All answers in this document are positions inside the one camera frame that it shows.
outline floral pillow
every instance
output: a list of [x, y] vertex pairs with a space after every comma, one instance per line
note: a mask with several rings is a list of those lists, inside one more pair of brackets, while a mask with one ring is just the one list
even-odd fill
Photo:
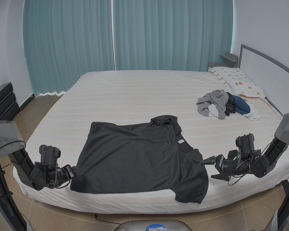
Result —
[[210, 71], [213, 72], [234, 95], [258, 98], [266, 97], [263, 89], [250, 80], [239, 68], [213, 67]]

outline pile of clothes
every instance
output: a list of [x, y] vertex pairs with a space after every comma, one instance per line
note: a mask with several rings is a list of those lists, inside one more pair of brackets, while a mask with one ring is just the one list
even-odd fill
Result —
[[215, 90], [198, 98], [198, 112], [203, 116], [224, 119], [231, 113], [239, 113], [252, 121], [260, 118], [256, 108], [247, 100], [224, 90]]

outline white bed sheet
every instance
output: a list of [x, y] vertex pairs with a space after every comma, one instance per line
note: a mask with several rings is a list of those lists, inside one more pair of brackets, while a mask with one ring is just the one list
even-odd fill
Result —
[[[261, 118], [250, 121], [240, 114], [224, 120], [205, 117], [197, 112], [199, 97], [224, 85], [210, 72], [186, 71], [106, 71], [89, 72], [50, 109], [30, 137], [26, 150], [31, 160], [39, 161], [41, 144], [60, 148], [59, 166], [76, 165], [85, 144], [91, 122], [118, 125], [149, 122], [151, 118], [169, 114], [178, 117], [186, 141], [198, 148], [203, 158], [236, 149], [236, 137], [248, 133], [255, 136], [255, 148], [264, 149], [272, 141], [280, 119], [264, 101], [250, 99]], [[217, 170], [207, 165], [208, 192], [201, 204], [179, 203], [173, 191], [125, 194], [89, 194], [70, 190], [44, 188], [36, 191], [14, 177], [23, 193], [48, 204], [93, 213], [173, 214], [221, 207], [252, 194], [274, 187], [289, 177], [289, 156], [283, 154], [275, 169], [263, 178], [246, 175], [234, 186], [212, 179]]]

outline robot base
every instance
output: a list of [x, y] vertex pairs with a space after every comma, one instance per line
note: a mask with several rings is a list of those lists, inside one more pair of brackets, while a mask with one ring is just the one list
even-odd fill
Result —
[[[152, 226], [152, 224], [159, 224], [159, 226], [150, 227]], [[124, 222], [121, 225], [119, 225], [114, 231], [192, 231], [192, 230], [185, 223], [177, 220], [144, 220], [144, 221]]]

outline gray cloth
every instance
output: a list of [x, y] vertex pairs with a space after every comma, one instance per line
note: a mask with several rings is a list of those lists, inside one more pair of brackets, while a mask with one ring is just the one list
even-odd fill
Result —
[[198, 98], [198, 112], [203, 116], [209, 116], [209, 105], [214, 104], [219, 112], [219, 119], [225, 118], [226, 104], [228, 102], [228, 94], [224, 90], [215, 90], [205, 94], [202, 98]]

